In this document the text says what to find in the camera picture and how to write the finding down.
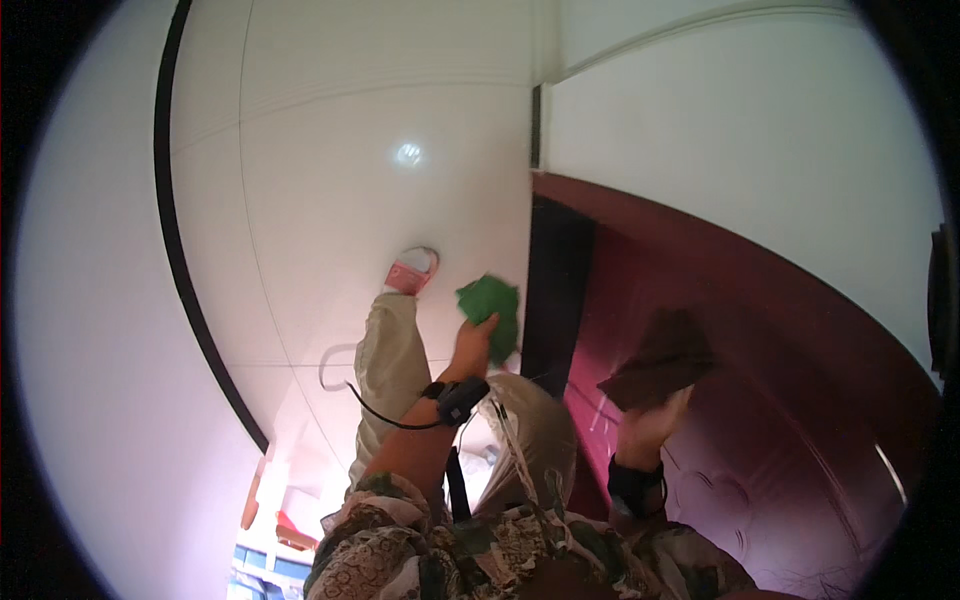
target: camouflage shirt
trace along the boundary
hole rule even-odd
[[[304,597],[518,598],[541,560],[576,562],[621,598],[700,600],[755,587],[733,557],[686,525],[624,539],[559,502],[540,506],[435,525],[417,488],[375,473],[321,543]]]

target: beige pants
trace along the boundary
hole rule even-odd
[[[357,346],[353,368],[360,394],[384,417],[399,420],[420,399],[420,393],[431,378],[423,340],[417,330],[417,299],[401,294],[383,294],[373,301],[367,318],[367,333]],[[573,422],[566,407],[540,386],[519,375],[498,373],[488,381],[510,414],[516,441],[526,459],[540,503],[546,504],[546,499],[551,497],[543,475],[552,468],[562,477],[561,494],[566,505],[573,487],[577,452]],[[484,405],[490,403],[483,400],[480,406]],[[349,469],[349,491],[394,429],[367,410],[362,412],[363,418],[357,427],[357,458]],[[488,420],[491,414],[489,410],[481,411]],[[503,511],[505,506],[526,500],[516,472],[516,461],[502,440],[503,434],[495,417],[490,420],[490,426],[501,438],[501,452],[474,511],[477,515],[493,515]],[[439,490],[432,495],[431,504],[442,498]]]

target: green cloth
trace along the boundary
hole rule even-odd
[[[499,367],[516,350],[520,328],[516,312],[520,305],[517,288],[503,279],[486,274],[457,290],[457,306],[475,324],[499,313],[500,322],[490,336],[490,363]]]

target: black wristband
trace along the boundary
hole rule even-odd
[[[607,467],[607,492],[610,493],[614,507],[620,512],[628,511],[635,518],[646,518],[658,513],[666,504],[667,494],[663,462],[653,472],[648,472],[618,465],[615,458],[616,454],[611,456],[610,465]],[[655,511],[648,512],[645,510],[646,498],[653,488],[661,490],[663,502]]]

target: pink shoe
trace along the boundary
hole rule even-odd
[[[383,291],[416,296],[437,273],[439,266],[440,256],[433,249],[417,246],[405,250],[390,268],[387,279],[383,282]]]

